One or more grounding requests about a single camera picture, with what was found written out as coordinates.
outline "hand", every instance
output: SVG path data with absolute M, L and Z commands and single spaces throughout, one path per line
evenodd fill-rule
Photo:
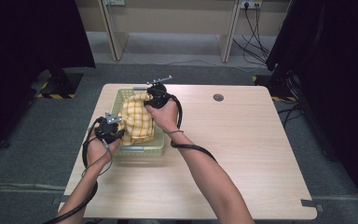
M 178 107 L 173 99 L 170 99 L 167 104 L 160 109 L 156 109 L 151 105 L 147 105 L 146 110 L 152 115 L 156 124 L 165 133 L 178 130 L 176 127 L 178 119 Z
M 89 139 L 95 138 L 95 130 L 92 131 Z M 120 146 L 121 140 L 118 139 L 115 142 L 109 144 L 109 150 L 111 153 L 106 153 L 106 148 L 103 145 L 103 142 L 99 139 L 94 139 L 89 142 L 89 148 L 87 151 L 87 163 L 88 166 L 98 166 L 103 168 L 111 160 L 111 154 L 115 153 L 116 149 Z

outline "black cable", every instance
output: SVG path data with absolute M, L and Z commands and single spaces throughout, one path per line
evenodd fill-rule
M 85 140 L 84 143 L 83 143 L 83 148 L 82 148 L 82 160 L 83 160 L 83 164 L 84 164 L 84 166 L 85 166 L 85 168 L 86 168 L 86 169 L 84 170 L 83 174 L 87 171 L 88 168 L 91 167 L 91 165 L 93 165 L 95 162 L 99 161 L 102 157 L 104 157 L 107 152 L 110 153 L 111 159 L 112 159 L 112 157 L 113 157 L 112 152 L 109 150 L 109 147 L 105 146 L 106 152 L 101 156 L 100 159 L 98 159 L 97 161 L 93 162 L 91 165 L 88 165 L 88 162 L 87 162 L 87 151 L 88 151 L 88 149 L 89 149 L 89 143 L 90 143 L 91 141 L 93 141 L 94 139 L 97 139 L 97 138 L 98 138 L 98 137 L 94 137 L 94 138 L 90 139 L 91 133 L 92 133 L 92 131 L 94 131 L 95 124 L 96 124 L 97 122 L 101 123 L 102 120 L 103 120 L 103 117 L 99 117 L 99 118 L 97 118 L 97 119 L 92 123 L 91 127 L 89 128 L 89 132 L 88 132 L 88 134 L 87 134 L 86 140 Z M 111 162 L 110 162 L 108 168 L 106 168 L 105 171 L 103 171 L 102 173 L 100 173 L 100 175 L 104 174 L 104 173 L 111 167 L 111 165 L 112 165 L 112 160 L 111 160 Z M 67 219 L 68 217 L 71 217 L 71 216 L 73 216 L 74 214 L 78 213 L 80 210 L 82 210 L 84 207 L 86 207 L 87 204 L 92 200 L 92 198 L 93 198 L 93 197 L 95 196 L 95 194 L 97 193 L 97 190 L 98 190 L 98 182 L 95 182 L 95 185 L 94 185 L 94 187 L 93 187 L 92 190 L 91 190 L 91 194 L 90 194 L 80 205 L 78 205 L 77 207 L 75 207 L 75 208 L 72 209 L 71 211 L 69 211 L 69 212 L 67 212 L 67 213 L 65 213 L 65 214 L 63 214 L 63 215 L 61 215 L 61 216 L 59 216 L 59 217 L 55 217 L 55 218 L 53 218 L 53 219 L 51 219 L 51 220 L 45 222 L 44 224 L 58 223 L 58 222 L 61 222 L 61 221 L 65 220 L 65 219 Z
M 300 104 L 296 104 L 295 106 L 293 106 L 291 109 L 288 110 L 288 113 L 287 113 L 287 115 L 286 115 L 286 118 L 285 118 L 284 121 L 283 121 L 283 128 L 286 127 L 287 121 L 290 120 L 290 119 L 289 119 L 290 114 L 291 114 L 294 110 L 300 109 L 300 108 L 297 108 L 298 106 L 300 106 Z
M 292 119 L 296 119 L 296 118 L 298 118 L 298 117 L 300 117 L 300 116 L 302 116 L 302 115 L 304 115 L 304 114 L 301 112 L 300 114 L 298 114 L 298 115 L 296 115 L 296 116 L 294 116 L 294 117 L 291 117 L 291 118 L 288 119 L 287 121 L 292 120 Z
M 289 111 L 291 111 L 291 110 L 297 110 L 297 109 L 301 109 L 301 108 L 295 108 L 295 109 L 293 109 L 293 108 L 291 108 L 291 109 L 283 109 L 283 110 L 278 111 L 278 114 L 285 113 L 285 112 L 289 112 Z
M 256 36 L 256 40 L 258 42 L 258 45 L 260 46 L 260 49 L 261 49 L 261 52 L 263 53 L 264 55 L 264 59 L 266 60 L 267 57 L 268 57 L 268 54 L 264 51 L 264 46 L 261 44 L 261 39 L 260 39 L 260 33 L 258 31 L 258 23 L 260 21 L 260 14 L 261 14 L 261 11 L 260 11 L 260 7 L 259 6 L 256 6 L 255 7 L 255 29 L 256 29 L 256 33 L 257 33 L 257 36 Z
M 176 96 L 172 95 L 172 94 L 167 93 L 166 91 L 161 91 L 161 90 L 157 90 L 157 89 L 153 89 L 153 91 L 158 91 L 160 93 L 166 94 L 169 98 L 171 98 L 171 99 L 173 99 L 175 101 L 176 106 L 178 107 L 178 120 L 177 120 L 177 123 L 176 123 L 176 127 L 178 129 L 180 129 L 181 124 L 182 124 L 183 109 L 182 109 L 182 105 L 180 104 L 178 98 Z M 208 151 L 207 149 L 205 149 L 204 147 L 200 147 L 200 146 L 197 146 L 197 145 L 191 145 L 191 144 L 175 144 L 173 141 L 171 141 L 171 147 L 196 149 L 198 151 L 201 151 L 201 152 L 207 154 L 214 161 L 216 161 L 216 159 L 214 158 L 212 153 L 210 151 Z
M 233 39 L 234 43 L 240 47 L 243 51 L 246 51 L 248 54 L 250 54 L 251 56 L 255 57 L 258 61 L 260 61 L 261 63 L 264 62 L 264 60 L 259 56 L 257 55 L 256 53 L 253 53 L 251 52 L 250 50 L 246 49 L 244 46 L 240 45 L 237 40 Z
M 253 53 L 253 52 L 251 52 L 250 50 L 248 50 L 248 49 L 244 48 L 243 46 L 241 46 L 235 39 L 233 39 L 233 41 L 234 41 L 234 43 L 235 43 L 238 47 L 240 47 L 240 48 L 242 49 L 242 57 L 243 57 L 243 59 L 244 59 L 247 63 L 255 63 L 255 62 L 249 62 L 248 60 L 246 60 L 246 58 L 245 58 L 245 52 L 248 53 L 248 54 L 250 54 L 251 56 L 253 56 L 253 57 L 256 58 L 258 61 L 261 62 L 261 63 L 255 63 L 255 64 L 259 64 L 259 65 L 262 65 L 262 66 L 266 66 L 265 63 L 264 63 L 264 61 L 263 61 L 263 59 L 262 59 L 260 56 L 256 55 L 255 53 Z
M 82 210 L 90 201 L 91 199 L 94 197 L 95 193 L 97 193 L 98 190 L 98 182 L 95 182 L 94 187 L 92 188 L 91 194 L 77 207 L 75 207 L 74 209 L 72 209 L 71 211 L 59 216 L 59 217 L 55 217 L 47 222 L 45 222 L 44 224 L 53 224 L 53 223 L 58 223 L 61 222 L 65 219 L 67 219 L 68 217 L 73 216 L 74 214 L 76 214 L 77 212 L 79 212 L 80 210 Z
M 247 63 L 253 63 L 253 62 L 249 62 L 248 60 L 246 60 L 245 58 L 245 55 L 244 53 L 247 52 L 249 53 L 251 56 L 255 57 L 258 61 L 260 61 L 261 63 L 256 63 L 256 64 L 260 64 L 260 65 L 265 65 L 266 63 L 266 59 L 268 57 L 268 54 L 269 54 L 269 50 L 267 50 L 262 44 L 261 44 L 261 41 L 260 41 L 260 33 L 259 33 L 259 20 L 260 20 L 260 8 L 259 7 L 256 7 L 256 25 L 255 25 L 255 28 L 253 27 L 253 25 L 251 24 L 250 20 L 249 20 L 249 17 L 248 17 L 248 13 L 247 13 L 247 8 L 245 9 L 245 17 L 246 17 L 246 20 L 248 21 L 249 23 L 249 27 L 252 31 L 252 35 L 250 37 L 249 40 L 247 40 L 244 36 L 242 36 L 243 40 L 245 40 L 246 42 L 246 45 L 245 47 L 241 46 L 239 43 L 237 43 L 237 41 L 234 40 L 234 43 L 237 44 L 238 46 L 240 46 L 240 48 L 243 50 L 243 59 L 247 62 Z M 256 42 L 258 43 L 259 47 L 252 44 L 251 41 L 252 39 L 255 38 Z M 264 59 L 251 52 L 250 50 L 248 50 L 248 46 L 251 45 L 257 49 L 260 49 L 261 53 L 263 54 L 263 57 Z

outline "yellow plaid cloth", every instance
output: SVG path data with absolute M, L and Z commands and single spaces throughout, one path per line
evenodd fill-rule
M 119 130 L 125 130 L 121 139 L 123 146 L 143 143 L 154 139 L 155 122 L 147 112 L 144 101 L 152 98 L 147 92 L 142 92 L 128 98 L 118 113 L 123 118 L 118 124 Z

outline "translucent container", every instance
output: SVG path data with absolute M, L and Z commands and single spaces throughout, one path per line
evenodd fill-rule
M 124 101 L 135 95 L 137 91 L 145 91 L 145 88 L 119 89 L 117 91 L 116 100 L 113 103 L 111 114 L 116 117 Z M 120 146 L 120 148 L 116 150 L 114 157 L 160 157 L 162 156 L 164 147 L 164 135 L 164 132 L 156 125 L 154 139 L 152 141 L 137 143 L 131 146 Z

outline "power outlet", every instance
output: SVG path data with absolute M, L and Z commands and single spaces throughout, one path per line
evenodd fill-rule
M 262 0 L 242 0 L 241 2 L 241 8 L 246 8 L 246 3 L 249 4 L 248 9 L 257 9 L 261 8 Z

